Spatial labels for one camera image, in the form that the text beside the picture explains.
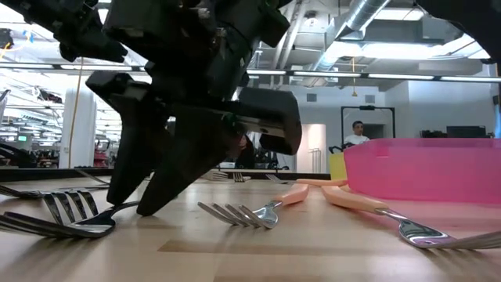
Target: table surface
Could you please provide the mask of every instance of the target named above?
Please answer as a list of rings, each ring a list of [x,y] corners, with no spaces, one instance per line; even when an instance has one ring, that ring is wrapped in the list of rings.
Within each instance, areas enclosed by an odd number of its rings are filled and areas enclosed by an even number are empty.
[[[6,183],[18,190],[96,184],[88,179]],[[327,203],[312,188],[305,202],[278,211],[273,230],[230,227],[196,205],[259,208],[288,185],[197,181],[155,216],[129,208],[99,240],[50,240],[0,233],[2,282],[500,281],[501,251],[422,251],[398,239],[397,222]],[[144,185],[131,196],[140,197]],[[103,210],[106,191],[93,192]],[[501,226],[499,207],[392,201],[424,224],[464,237]],[[51,219],[40,201],[0,196],[0,212]]]

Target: plastic tub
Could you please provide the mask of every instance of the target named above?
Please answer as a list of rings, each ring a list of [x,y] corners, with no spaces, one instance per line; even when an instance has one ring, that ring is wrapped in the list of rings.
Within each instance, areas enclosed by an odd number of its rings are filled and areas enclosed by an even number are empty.
[[[372,197],[501,204],[501,139],[375,139],[344,160],[350,187]]]

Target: cable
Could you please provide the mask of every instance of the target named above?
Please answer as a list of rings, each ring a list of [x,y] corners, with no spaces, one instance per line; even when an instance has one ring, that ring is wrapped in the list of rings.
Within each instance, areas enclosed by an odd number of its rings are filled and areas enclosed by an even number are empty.
[[[78,74],[78,83],[77,83],[77,95],[75,97],[75,106],[73,108],[73,117],[71,119],[70,144],[68,145],[68,168],[71,168],[71,145],[73,143],[73,129],[75,126],[75,118],[77,117],[78,97],[80,96],[81,73],[83,70],[84,70],[84,57],[81,58],[80,62],[80,72]]]
[[[7,52],[7,48],[10,46],[10,42],[7,42],[5,45],[4,49],[2,50],[2,54],[0,54],[0,60],[3,59],[3,56],[5,56],[5,52]]]

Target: white column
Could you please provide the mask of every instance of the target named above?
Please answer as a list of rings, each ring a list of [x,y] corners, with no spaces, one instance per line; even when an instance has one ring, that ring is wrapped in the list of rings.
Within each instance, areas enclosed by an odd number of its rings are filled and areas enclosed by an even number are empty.
[[[3,120],[3,113],[5,112],[5,107],[7,107],[7,98],[9,97],[9,90],[8,92],[0,92],[0,123],[2,123]]]
[[[61,137],[61,151],[59,153],[59,168],[93,166],[94,163],[97,102],[94,92],[92,92],[84,82],[81,83],[80,93],[78,95],[77,113],[73,126],[73,139],[70,152],[70,132],[76,98],[76,87],[66,91],[63,114],[63,135]]]

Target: fork handle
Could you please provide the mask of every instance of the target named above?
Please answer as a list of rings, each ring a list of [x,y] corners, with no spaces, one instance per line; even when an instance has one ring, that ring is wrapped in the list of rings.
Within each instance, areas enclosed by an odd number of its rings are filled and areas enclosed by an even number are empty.
[[[319,179],[298,179],[296,183],[308,184],[313,186],[344,186],[348,184],[346,179],[334,179],[334,180],[319,180]]]
[[[381,201],[369,199],[361,195],[347,193],[337,186],[322,186],[322,194],[331,204],[343,208],[372,212],[379,215],[376,210],[389,209],[389,206]]]
[[[283,205],[304,201],[308,196],[308,184],[294,184],[286,193],[276,195],[273,200],[281,201]]]

